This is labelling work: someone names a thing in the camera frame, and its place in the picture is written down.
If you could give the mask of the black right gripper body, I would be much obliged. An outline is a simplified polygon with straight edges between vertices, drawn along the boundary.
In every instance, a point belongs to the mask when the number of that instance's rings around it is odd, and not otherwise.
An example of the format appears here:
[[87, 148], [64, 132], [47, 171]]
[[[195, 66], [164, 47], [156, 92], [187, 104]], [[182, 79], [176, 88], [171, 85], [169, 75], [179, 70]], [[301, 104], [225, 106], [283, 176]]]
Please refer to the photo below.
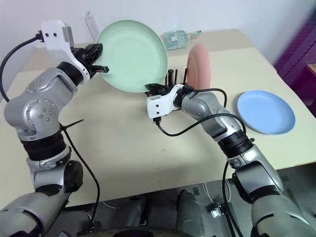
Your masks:
[[166, 86], [166, 85], [161, 85], [161, 84], [155, 84], [154, 85], [154, 94], [155, 95], [167, 95], [173, 88], [174, 86]]

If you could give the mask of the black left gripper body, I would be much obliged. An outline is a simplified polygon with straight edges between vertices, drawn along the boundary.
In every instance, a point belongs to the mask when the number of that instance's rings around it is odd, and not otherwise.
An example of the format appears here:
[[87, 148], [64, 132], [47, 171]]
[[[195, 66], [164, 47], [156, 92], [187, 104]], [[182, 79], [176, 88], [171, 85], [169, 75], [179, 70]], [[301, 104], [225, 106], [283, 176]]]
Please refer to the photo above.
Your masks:
[[95, 75], [95, 73], [91, 69], [91, 66], [95, 62], [95, 50], [96, 46], [86, 46], [85, 48], [71, 48], [71, 52], [74, 57], [87, 69], [90, 79]]

